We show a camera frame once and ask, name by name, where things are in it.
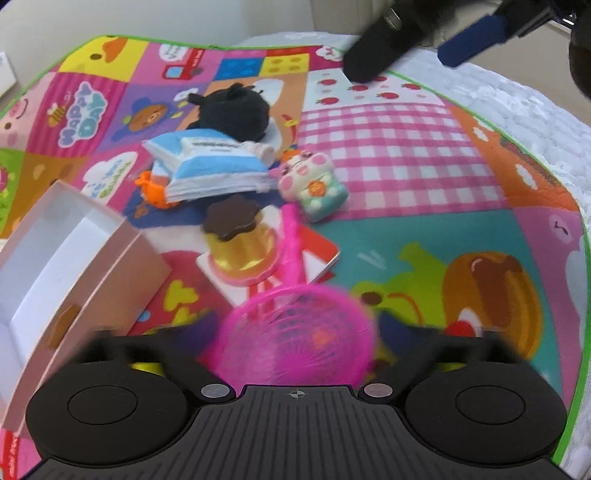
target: colorful play mat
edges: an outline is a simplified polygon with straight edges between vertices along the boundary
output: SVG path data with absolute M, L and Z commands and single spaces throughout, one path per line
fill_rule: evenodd
M 252 85 L 271 105 L 263 142 L 278 156 L 293 147 L 325 152 L 349 189 L 347 204 L 311 228 L 340 250 L 322 280 L 350 290 L 379 321 L 373 369 L 408 347 L 398 335 L 405 326 L 457 335 L 499 330 L 571 407 L 560 461 L 587 374 L 589 247 L 576 202 L 482 119 L 395 72 L 351 84 L 340 61 L 339 51 L 323 46 L 88 42 L 0 121 L 0 236 L 10 235 L 52 182 L 67 181 L 122 212 L 173 269 L 132 334 L 199 323 L 212 310 L 223 318 L 233 308 L 229 294 L 198 262 L 207 251 L 205 210 L 222 198 L 157 210 L 134 180 L 151 165 L 142 140 L 198 118 L 189 92 Z M 282 202 L 276 192 L 247 196 L 261 209 Z M 272 286 L 263 281 L 231 295 L 246 299 Z M 204 338 L 215 337 L 210 321 L 203 329 Z

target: pink net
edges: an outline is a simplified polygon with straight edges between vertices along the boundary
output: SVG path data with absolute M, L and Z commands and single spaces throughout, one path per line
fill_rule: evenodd
M 372 359 L 374 327 L 346 293 L 317 285 L 261 294 L 225 319 L 213 370 L 253 385 L 352 385 Z

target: stuffed animal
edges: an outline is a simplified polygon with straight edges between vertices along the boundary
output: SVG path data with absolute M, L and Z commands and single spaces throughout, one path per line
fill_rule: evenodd
M 349 196 L 334 173 L 335 166 L 323 153 L 290 150 L 272 172 L 279 177 L 279 193 L 288 202 L 299 202 L 310 222 L 337 211 Z
M 198 105 L 199 120 L 187 129 L 218 130 L 238 142 L 260 142 L 269 125 L 269 104 L 252 88 L 235 83 L 207 96 L 190 93 L 189 102 Z

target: chocolate topping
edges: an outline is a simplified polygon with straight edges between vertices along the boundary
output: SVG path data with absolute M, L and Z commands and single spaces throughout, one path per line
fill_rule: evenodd
M 486 257 L 472 262 L 472 275 L 482 296 L 482 306 L 492 324 L 498 328 L 508 327 L 511 323 L 510 287 L 506 277 L 509 272 L 523 272 L 519 260 L 512 255 L 507 255 L 501 262 Z
M 232 195 L 207 208 L 203 231 L 215 234 L 223 242 L 229 242 L 239 233 L 252 232 L 260 211 L 256 202 L 240 194 Z

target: black circular pad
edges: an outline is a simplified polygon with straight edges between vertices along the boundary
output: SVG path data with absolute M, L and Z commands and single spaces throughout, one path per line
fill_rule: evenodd
M 411 390 L 405 411 L 435 450 L 481 465 L 551 453 L 567 416 L 560 396 L 533 370 L 493 362 L 434 374 Z
M 521 417 L 525 403 L 511 390 L 481 385 L 460 393 L 456 397 L 456 407 L 469 420 L 487 425 L 503 425 Z
M 129 417 L 137 406 L 138 397 L 133 392 L 103 385 L 78 392 L 70 399 L 68 410 L 82 423 L 107 425 Z
M 33 395 L 27 427 L 37 449 L 69 463 L 116 465 L 170 443 L 187 422 L 183 392 L 117 362 L 66 365 Z

